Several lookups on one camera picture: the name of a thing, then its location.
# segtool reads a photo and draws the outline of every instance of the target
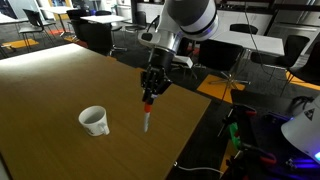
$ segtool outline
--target chair backrest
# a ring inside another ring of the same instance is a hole
[[[318,82],[320,82],[320,41],[315,43],[307,63],[302,67],[301,71],[319,74]]]
[[[67,11],[70,20],[80,20],[80,17],[90,16],[90,12],[84,9],[71,9]]]
[[[96,16],[104,16],[104,15],[111,15],[112,13],[110,11],[105,10],[99,10],[95,13]]]
[[[208,68],[229,71],[243,52],[240,45],[206,40],[200,43],[198,62]]]
[[[188,38],[183,37],[180,41],[178,50],[177,50],[177,55],[179,56],[190,56],[191,52],[188,50],[189,44],[191,43],[191,40]]]
[[[147,28],[147,16],[144,11],[135,12],[136,24],[141,28]]]
[[[293,66],[298,60],[301,52],[310,41],[309,38],[299,35],[289,35],[284,46],[285,64],[288,67]]]
[[[23,9],[23,11],[27,15],[30,24],[32,24],[33,26],[41,27],[42,30],[44,29],[39,12],[29,9]]]
[[[258,28],[248,24],[231,24],[230,31],[242,32],[250,34],[250,29],[252,34],[258,33]]]
[[[97,53],[107,55],[113,47],[111,26],[100,23],[87,23],[80,25],[88,48]]]
[[[82,34],[82,31],[80,30],[80,26],[82,24],[86,24],[87,22],[86,21],[81,21],[81,20],[71,20],[71,25],[73,27],[73,31],[74,31],[74,34],[77,36],[77,38],[81,41],[86,41],[83,34]]]

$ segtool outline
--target table leg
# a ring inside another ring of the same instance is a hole
[[[62,36],[67,36],[68,34],[70,34],[70,32],[67,32],[67,31],[66,31],[66,28],[65,28],[65,26],[64,26],[64,24],[63,24],[63,21],[62,21],[62,18],[61,18],[61,14],[58,14],[58,16],[59,16],[60,23],[61,23],[62,30],[63,30],[63,32],[60,34],[60,36],[61,36],[61,37],[62,37]]]
[[[114,32],[112,32],[112,41],[113,41],[113,43],[115,43]],[[113,44],[112,51],[114,51],[114,52],[127,51],[127,48],[124,48],[124,47],[117,47],[115,44]]]
[[[250,85],[251,84],[250,81],[242,81],[242,80],[236,80],[235,79],[242,72],[242,70],[239,71],[239,68],[240,67],[245,68],[246,62],[244,62],[244,61],[246,61],[246,60],[244,59],[244,56],[245,56],[246,53],[249,53],[248,51],[249,51],[248,49],[244,49],[242,51],[242,53],[239,56],[238,61],[236,62],[236,64],[233,67],[234,69],[233,69],[233,73],[231,74],[231,76],[232,76],[234,82],[243,83],[243,84],[249,84]]]

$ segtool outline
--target cable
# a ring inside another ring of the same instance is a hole
[[[177,162],[174,163],[174,166],[177,167],[177,168],[179,168],[179,169],[185,170],[185,171],[210,170],[210,171],[214,171],[214,172],[217,172],[217,173],[220,173],[220,174],[223,174],[223,173],[224,173],[224,172],[222,172],[222,171],[219,171],[219,170],[214,169],[214,168],[211,168],[211,167],[185,168],[185,167],[179,166]]]
[[[264,65],[263,65],[263,60],[262,60],[262,57],[261,57],[261,53],[260,53],[260,51],[259,51],[259,49],[258,49],[258,47],[257,47],[257,44],[256,44],[256,42],[255,42],[255,40],[254,40],[254,38],[253,38],[253,36],[252,36],[252,31],[251,31],[251,27],[250,27],[250,22],[249,22],[249,18],[248,18],[248,15],[247,15],[247,2],[245,1],[244,2],[244,14],[245,14],[245,17],[246,17],[246,20],[247,20],[247,24],[248,24],[248,26],[249,26],[249,31],[250,31],[250,37],[251,37],[251,39],[252,39],[252,42],[253,42],[253,44],[254,44],[254,47],[255,47],[255,50],[257,51],[257,53],[258,53],[258,55],[259,55],[259,59],[260,59],[260,66],[261,66],[261,68],[262,68],[262,71],[264,72],[264,73],[266,73],[266,74],[268,74],[269,76],[271,76],[271,77],[274,77],[273,76],[273,74],[270,74],[270,73],[268,73],[265,69],[264,69]],[[279,78],[277,78],[277,77],[274,77],[274,78],[276,78],[277,80],[280,80],[280,81],[288,81],[287,79],[279,79]]]

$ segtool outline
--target black cable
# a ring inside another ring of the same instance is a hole
[[[249,22],[249,18],[248,18],[248,15],[247,15],[247,2],[245,1],[244,2],[244,14],[245,14],[245,17],[246,17],[246,20],[247,20],[247,24],[248,24],[248,26],[249,26],[249,31],[250,31],[250,37],[251,37],[251,39],[252,39],[252,42],[253,42],[253,44],[254,44],[254,47],[255,47],[255,50],[257,51],[257,53],[258,53],[258,55],[259,55],[259,59],[260,59],[260,66],[261,66],[261,68],[262,68],[262,71],[264,72],[264,73],[266,73],[266,74],[268,74],[269,76],[271,76],[271,77],[274,77],[273,76],[273,74],[270,74],[270,73],[268,73],[265,69],[264,69],[264,64],[263,64],[263,60],[262,60],[262,57],[261,57],[261,53],[260,53],[260,51],[259,51],[259,49],[258,49],[258,47],[257,47],[257,44],[256,44],[256,42],[254,41],[254,38],[253,38],[253,36],[252,36],[252,31],[251,31],[251,27],[250,27],[250,22]],[[288,81],[287,79],[279,79],[279,78],[277,78],[277,77],[274,77],[275,79],[277,79],[277,80],[280,80],[280,81]]]
[[[313,97],[297,96],[297,97],[295,97],[295,98],[292,99],[291,104],[292,104],[292,105],[295,104],[296,106],[298,106],[299,104],[303,104],[303,105],[302,105],[302,109],[304,110],[305,107],[306,107],[306,105],[307,105],[308,103],[312,103],[313,100],[314,100]]]

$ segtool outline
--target floor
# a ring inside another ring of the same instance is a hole
[[[14,25],[3,25],[0,29],[0,42],[11,42],[21,40],[22,37],[17,35]],[[38,45],[32,46],[32,51],[39,51],[42,49],[50,48],[53,46],[60,46],[63,44],[71,43],[55,35],[53,41],[55,45],[51,45],[47,40],[41,39],[41,36],[36,36],[36,41],[39,41]],[[127,47],[126,52],[116,52],[114,57],[129,66],[134,68],[146,68],[148,65],[148,57],[150,50],[135,43],[135,35],[127,34],[127,39],[124,42],[122,32],[115,32],[115,44],[119,47]],[[26,48],[18,48],[16,51],[5,49],[9,57],[18,56],[27,53]],[[280,91],[285,83],[285,72],[282,70],[276,70],[274,77],[269,80],[271,69],[266,67],[262,68],[258,64],[247,61],[246,66],[242,67],[241,73],[238,79],[251,81],[250,85],[246,85],[245,91],[258,92],[261,94],[279,96]],[[182,86],[188,90],[199,93],[203,96],[210,98],[212,101],[203,115],[200,123],[194,131],[189,142],[185,146],[177,162],[180,166],[186,168],[194,167],[211,167],[219,169],[223,161],[225,149],[228,143],[228,133],[225,133],[222,137],[218,138],[217,134],[222,127],[222,119],[227,115],[230,110],[231,104],[222,102],[219,99],[210,97],[206,94],[198,92],[196,89],[206,78],[208,74],[217,75],[216,72],[210,69],[194,68],[194,72],[197,75],[197,79],[191,76],[190,72],[187,72],[186,76],[183,76],[183,70],[174,70],[169,73],[169,78],[179,86]],[[317,96],[317,90],[305,88],[302,86],[289,84],[285,90],[284,97],[294,98],[296,96]],[[167,179],[176,180],[212,180],[219,179],[219,174],[213,171],[184,171],[173,167],[169,173]]]

